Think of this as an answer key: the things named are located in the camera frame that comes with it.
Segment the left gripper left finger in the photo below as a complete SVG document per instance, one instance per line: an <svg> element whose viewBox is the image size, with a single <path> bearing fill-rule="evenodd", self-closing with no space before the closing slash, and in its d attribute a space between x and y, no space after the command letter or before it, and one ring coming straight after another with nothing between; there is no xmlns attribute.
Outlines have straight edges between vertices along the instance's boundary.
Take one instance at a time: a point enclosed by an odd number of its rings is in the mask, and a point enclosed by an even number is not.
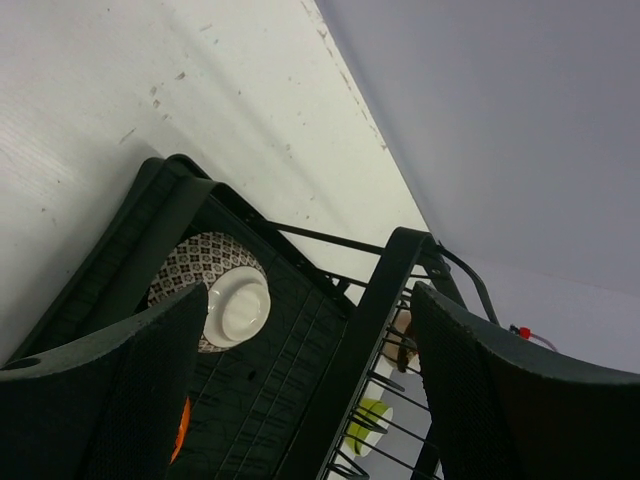
<svg viewBox="0 0 640 480"><path fill-rule="evenodd" d="M191 285L3 367L2 478L165 478L206 315Z"/></svg>

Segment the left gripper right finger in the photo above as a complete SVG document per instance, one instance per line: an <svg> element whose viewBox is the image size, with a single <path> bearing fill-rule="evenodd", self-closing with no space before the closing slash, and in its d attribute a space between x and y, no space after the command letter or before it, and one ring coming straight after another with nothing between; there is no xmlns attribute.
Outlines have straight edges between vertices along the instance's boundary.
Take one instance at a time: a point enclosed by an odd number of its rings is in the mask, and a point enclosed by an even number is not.
<svg viewBox="0 0 640 480"><path fill-rule="evenodd" d="M424 283L411 317L445 478L638 478L638 374L533 344Z"/></svg>

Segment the pink flower bowl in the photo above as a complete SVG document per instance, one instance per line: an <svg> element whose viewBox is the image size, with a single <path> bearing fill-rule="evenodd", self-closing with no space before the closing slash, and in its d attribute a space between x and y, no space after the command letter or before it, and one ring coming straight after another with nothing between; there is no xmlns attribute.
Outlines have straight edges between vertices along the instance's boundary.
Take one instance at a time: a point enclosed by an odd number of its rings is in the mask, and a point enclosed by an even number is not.
<svg viewBox="0 0 640 480"><path fill-rule="evenodd" d="M399 310L387 328L382 355L398 372L414 374L420 371L419 354L415 347L411 313Z"/></svg>

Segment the lime green bowl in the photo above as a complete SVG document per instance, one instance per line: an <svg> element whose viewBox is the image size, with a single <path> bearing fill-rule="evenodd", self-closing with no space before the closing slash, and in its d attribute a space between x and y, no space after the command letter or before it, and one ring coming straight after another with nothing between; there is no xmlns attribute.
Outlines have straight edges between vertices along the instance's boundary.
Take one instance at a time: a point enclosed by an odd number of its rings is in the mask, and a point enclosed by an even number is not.
<svg viewBox="0 0 640 480"><path fill-rule="evenodd" d="M380 399L363 398L358 407L356 438L376 443L388 431L394 410Z"/></svg>
<svg viewBox="0 0 640 480"><path fill-rule="evenodd" d="M372 451L372 447L376 446L383 436L384 433L351 422L347 428L345 443L356 457L364 457Z"/></svg>

